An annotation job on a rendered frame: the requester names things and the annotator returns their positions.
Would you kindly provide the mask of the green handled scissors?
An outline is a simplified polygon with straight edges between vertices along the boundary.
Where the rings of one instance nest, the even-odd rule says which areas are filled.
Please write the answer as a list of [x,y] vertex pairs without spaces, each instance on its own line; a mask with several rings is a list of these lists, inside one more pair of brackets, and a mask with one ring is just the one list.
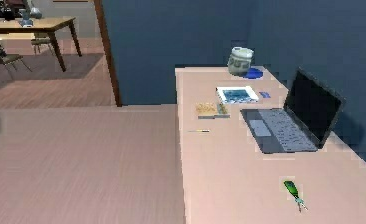
[[294,200],[299,207],[299,211],[302,211],[303,209],[307,210],[307,207],[304,204],[304,200],[299,197],[299,192],[295,183],[293,181],[286,180],[283,182],[283,184],[288,190],[288,192],[294,197]]

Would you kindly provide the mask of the brown wooden dining table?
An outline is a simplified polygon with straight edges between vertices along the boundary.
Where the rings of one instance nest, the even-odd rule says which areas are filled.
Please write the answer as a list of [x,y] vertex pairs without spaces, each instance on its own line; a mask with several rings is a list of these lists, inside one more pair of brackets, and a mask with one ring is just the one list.
[[78,36],[75,29],[75,17],[46,17],[43,19],[33,19],[31,27],[23,27],[21,19],[0,22],[0,34],[7,33],[46,33],[50,38],[55,55],[63,72],[66,71],[66,66],[60,52],[59,44],[56,37],[56,32],[65,27],[68,27],[74,41],[75,48],[79,57],[82,56]]

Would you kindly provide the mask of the grey-green lidded jar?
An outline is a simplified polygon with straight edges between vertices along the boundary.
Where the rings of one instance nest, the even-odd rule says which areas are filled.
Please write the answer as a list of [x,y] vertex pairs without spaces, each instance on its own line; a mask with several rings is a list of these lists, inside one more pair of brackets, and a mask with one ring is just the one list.
[[254,51],[244,47],[234,47],[228,59],[228,71],[232,75],[243,76],[251,66]]

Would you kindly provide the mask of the olive seat chair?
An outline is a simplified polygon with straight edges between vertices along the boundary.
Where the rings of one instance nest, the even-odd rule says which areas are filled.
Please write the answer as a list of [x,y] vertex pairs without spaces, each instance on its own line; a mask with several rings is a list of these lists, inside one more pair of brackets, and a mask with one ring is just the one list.
[[33,46],[34,54],[41,52],[41,45],[47,45],[51,54],[54,54],[51,49],[51,40],[47,33],[35,33],[34,38],[31,40],[31,45]]
[[24,62],[23,56],[20,54],[7,54],[2,47],[0,47],[0,65],[3,65],[9,76],[13,78],[11,71],[8,69],[8,65],[11,65],[14,69],[16,69],[15,62],[20,61],[28,70],[31,68]]

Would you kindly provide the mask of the brown wooden door frame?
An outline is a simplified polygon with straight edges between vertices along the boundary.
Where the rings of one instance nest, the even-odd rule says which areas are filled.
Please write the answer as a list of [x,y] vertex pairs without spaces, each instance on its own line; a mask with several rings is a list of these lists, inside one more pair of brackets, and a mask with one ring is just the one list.
[[119,85],[118,85],[118,79],[116,76],[114,59],[112,57],[111,42],[110,42],[110,38],[108,35],[108,30],[107,30],[107,25],[106,25],[106,20],[105,20],[103,0],[93,0],[93,1],[94,1],[95,13],[97,16],[97,21],[98,21],[98,25],[99,25],[99,29],[100,29],[100,34],[101,34],[101,38],[102,38],[102,44],[103,44],[104,52],[106,55],[106,61],[107,61],[109,75],[110,75],[111,86],[112,86],[112,90],[113,90],[113,94],[114,94],[115,105],[117,107],[121,107],[122,100],[121,100],[121,95],[120,95],[120,90],[119,90]]

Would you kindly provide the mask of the dark grey open laptop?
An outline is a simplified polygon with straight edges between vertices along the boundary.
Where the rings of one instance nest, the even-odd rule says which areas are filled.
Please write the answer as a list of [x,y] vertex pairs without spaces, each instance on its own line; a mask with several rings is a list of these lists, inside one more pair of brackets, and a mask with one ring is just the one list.
[[243,109],[241,115],[264,154],[316,152],[344,103],[336,91],[298,68],[282,108]]

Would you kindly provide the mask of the blue grey statuette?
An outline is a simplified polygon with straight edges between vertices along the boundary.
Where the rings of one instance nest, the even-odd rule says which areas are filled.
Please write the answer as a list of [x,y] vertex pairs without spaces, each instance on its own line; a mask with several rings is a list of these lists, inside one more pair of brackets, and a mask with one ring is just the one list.
[[30,19],[30,12],[26,9],[20,9],[19,13],[22,17],[22,19],[19,21],[19,24],[25,28],[32,27],[33,21]]

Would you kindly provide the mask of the blue round disc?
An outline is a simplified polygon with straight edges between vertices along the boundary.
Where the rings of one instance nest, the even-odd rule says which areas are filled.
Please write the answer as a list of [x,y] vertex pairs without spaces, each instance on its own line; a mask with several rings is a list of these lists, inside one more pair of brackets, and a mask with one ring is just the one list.
[[247,79],[258,79],[263,76],[263,72],[257,68],[249,68],[244,78]]

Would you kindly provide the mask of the pale pink desk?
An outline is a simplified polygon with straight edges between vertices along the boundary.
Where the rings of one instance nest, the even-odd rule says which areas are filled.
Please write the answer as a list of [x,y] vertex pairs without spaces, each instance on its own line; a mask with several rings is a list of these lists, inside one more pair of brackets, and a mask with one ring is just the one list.
[[[258,80],[225,67],[178,68],[176,90],[186,224],[366,224],[366,164],[336,135],[314,153],[264,154],[232,104],[227,119],[199,119],[216,88],[267,92],[257,108],[279,108],[287,89],[270,72]],[[209,133],[188,132],[209,129]],[[293,181],[299,211],[283,182]]]

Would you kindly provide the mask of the white blue picture book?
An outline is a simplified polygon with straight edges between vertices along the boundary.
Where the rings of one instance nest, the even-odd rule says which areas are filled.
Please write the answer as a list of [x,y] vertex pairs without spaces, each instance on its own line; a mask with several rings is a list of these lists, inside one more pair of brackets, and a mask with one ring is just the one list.
[[250,86],[217,87],[216,93],[224,104],[252,103],[259,100],[259,97]]

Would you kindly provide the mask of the dark grey floor rug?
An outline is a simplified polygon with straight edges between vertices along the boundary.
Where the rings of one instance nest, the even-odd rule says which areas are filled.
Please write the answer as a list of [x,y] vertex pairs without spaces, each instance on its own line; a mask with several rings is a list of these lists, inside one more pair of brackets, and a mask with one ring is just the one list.
[[12,65],[0,65],[0,89],[14,81],[57,80],[84,78],[103,57],[102,53],[64,54],[66,71],[63,72],[55,56],[48,52],[41,55],[24,55]]

